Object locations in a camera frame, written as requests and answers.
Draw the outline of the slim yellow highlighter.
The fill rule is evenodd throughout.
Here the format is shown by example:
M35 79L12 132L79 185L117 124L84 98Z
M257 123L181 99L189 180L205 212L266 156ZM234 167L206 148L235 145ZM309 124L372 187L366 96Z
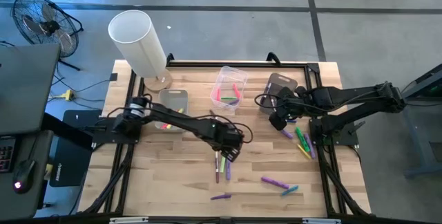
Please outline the slim yellow highlighter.
M309 152L307 152L307 151L305 151L304 149L303 149L303 147L300 145L300 144L297 144L297 147L299 148L299 150L302 152L302 154L306 157L306 158L308 158L308 159L312 159L312 157L311 157L311 155L309 154Z

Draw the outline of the white shade table lamp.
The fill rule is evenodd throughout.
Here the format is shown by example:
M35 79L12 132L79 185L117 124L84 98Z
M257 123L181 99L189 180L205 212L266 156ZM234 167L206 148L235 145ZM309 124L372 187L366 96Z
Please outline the white shade table lamp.
M170 88L172 77L166 69L167 57L149 15L127 10L114 16L108 34L133 72L152 92Z

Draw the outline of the dark side desk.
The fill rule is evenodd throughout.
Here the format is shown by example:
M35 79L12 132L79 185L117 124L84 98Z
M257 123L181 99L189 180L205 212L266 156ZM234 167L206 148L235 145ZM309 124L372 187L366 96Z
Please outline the dark side desk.
M44 181L53 132L41 131L25 136L4 136L17 139L12 171L0 174L0 221L32 218L43 204L47 183ZM25 194L16 194L12 177L24 160L35 160L32 187Z

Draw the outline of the black computer box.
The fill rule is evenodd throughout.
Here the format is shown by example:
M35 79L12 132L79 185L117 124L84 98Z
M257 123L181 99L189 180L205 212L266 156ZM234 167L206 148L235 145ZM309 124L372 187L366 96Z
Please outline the black computer box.
M81 185L93 150L93 134L86 129L93 126L100 110L67 110L63 119L51 115L44 122L57 136L55 156L52 159L51 187Z

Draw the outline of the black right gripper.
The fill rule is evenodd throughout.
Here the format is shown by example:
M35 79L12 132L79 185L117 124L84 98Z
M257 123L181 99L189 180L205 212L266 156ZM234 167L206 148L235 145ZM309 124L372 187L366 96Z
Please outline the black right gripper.
M311 109L311 93L300 86L295 91L288 87L283 87L276 94L276 112L269 116L271 125L276 130L283 130L287 126L287 117L278 115L313 115Z

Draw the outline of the backlit black keyboard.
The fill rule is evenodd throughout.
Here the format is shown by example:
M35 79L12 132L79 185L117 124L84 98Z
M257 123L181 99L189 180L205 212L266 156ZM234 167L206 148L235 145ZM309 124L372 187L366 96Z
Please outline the backlit black keyboard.
M0 138L0 174L12 171L16 143L17 139L13 137Z

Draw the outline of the light grey plastic bin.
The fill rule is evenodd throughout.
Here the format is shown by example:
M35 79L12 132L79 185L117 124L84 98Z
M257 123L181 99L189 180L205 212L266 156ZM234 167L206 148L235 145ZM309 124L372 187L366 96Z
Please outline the light grey plastic bin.
M158 100L160 104L163 104L166 108L173 109L174 111L178 111L181 108L184 109L183 114L188 113L188 93L185 90L177 90L177 89L164 89L159 92ZM160 131L165 132L183 132L184 130L175 126L172 126L171 129L161 129L162 125L166 124L163 122L155 122L155 127Z

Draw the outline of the large yellow highlighter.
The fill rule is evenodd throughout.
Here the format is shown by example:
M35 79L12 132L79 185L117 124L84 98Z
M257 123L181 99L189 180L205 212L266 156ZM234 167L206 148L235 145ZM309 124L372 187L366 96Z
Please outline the large yellow highlighter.
M184 109L181 108L180 110L178 110L178 113L183 113L183 111L184 111ZM171 124L168 124L168 125L166 126L167 129L171 129L171 127L172 127Z

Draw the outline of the white frame bracket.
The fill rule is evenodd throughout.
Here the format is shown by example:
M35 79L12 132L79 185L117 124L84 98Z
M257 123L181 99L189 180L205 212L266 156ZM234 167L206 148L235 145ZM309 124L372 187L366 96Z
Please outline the white frame bracket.
M304 218L302 224L342 224L342 222L333 218Z
M149 217L147 216L126 216L111 218L108 224L145 224L149 222Z

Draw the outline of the black floor fan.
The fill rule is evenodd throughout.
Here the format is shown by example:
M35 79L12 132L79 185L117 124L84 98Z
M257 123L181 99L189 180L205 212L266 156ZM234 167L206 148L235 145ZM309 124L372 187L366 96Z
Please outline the black floor fan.
M64 61L79 46L82 23L50 0L15 0L11 10L18 31L30 44L58 44L59 63L79 71Z

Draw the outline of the slim purple highlighter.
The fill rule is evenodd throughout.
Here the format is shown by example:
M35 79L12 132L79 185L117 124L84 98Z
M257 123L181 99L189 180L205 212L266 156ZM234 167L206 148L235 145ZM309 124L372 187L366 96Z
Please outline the slim purple highlighter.
M304 133L303 135L304 135L304 138L305 138L305 140L306 140L306 142L308 144L310 156L311 156L312 159L315 159L316 158L316 153L314 151L314 146L313 146L313 144L311 142L309 134L308 133Z

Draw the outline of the black cap thin marker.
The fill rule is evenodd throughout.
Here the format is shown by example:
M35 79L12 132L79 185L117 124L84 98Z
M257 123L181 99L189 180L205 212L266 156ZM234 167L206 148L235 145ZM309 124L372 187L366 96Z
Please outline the black cap thin marker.
M274 109L275 104L274 104L273 98L271 96L269 96L270 89L271 89L271 82L269 82L267 84L267 89L266 89L266 92L265 92L265 97L269 101L269 106L271 107L271 109L276 112L276 110Z

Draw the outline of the grey computer monitor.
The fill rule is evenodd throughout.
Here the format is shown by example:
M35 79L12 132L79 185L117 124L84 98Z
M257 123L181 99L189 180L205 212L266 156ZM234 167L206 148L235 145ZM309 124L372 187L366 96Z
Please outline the grey computer monitor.
M58 44L0 47L0 136L40 129L60 52Z

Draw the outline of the dark green highlighter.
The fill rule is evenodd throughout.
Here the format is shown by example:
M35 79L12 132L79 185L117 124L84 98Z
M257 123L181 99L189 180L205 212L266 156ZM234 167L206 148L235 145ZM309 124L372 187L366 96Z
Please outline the dark green highlighter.
M306 152L310 152L310 147L309 147L307 141L305 140L305 137L304 137L302 131L300 130L300 128L299 128L299 127L296 127L296 128L295 128L295 132L296 132L298 138L300 139L300 143L301 143L303 149L304 149Z

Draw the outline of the clear plastic bin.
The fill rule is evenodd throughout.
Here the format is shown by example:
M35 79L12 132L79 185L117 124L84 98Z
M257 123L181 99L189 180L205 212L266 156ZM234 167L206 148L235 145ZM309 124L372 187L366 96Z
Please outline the clear plastic bin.
M245 71L239 70L237 68L232 68L229 66L223 66L218 73L215 84L212 88L210 98L212 103L219 108L228 109L230 111L235 111L239 106L243 99L243 92L246 87L248 80L248 75ZM240 101L238 104L234 106L229 106L228 103L234 100L221 100L218 102L216 100L216 91L217 88L220 87L220 97L235 97L235 93L233 90L233 83L237 84L238 90L241 94Z

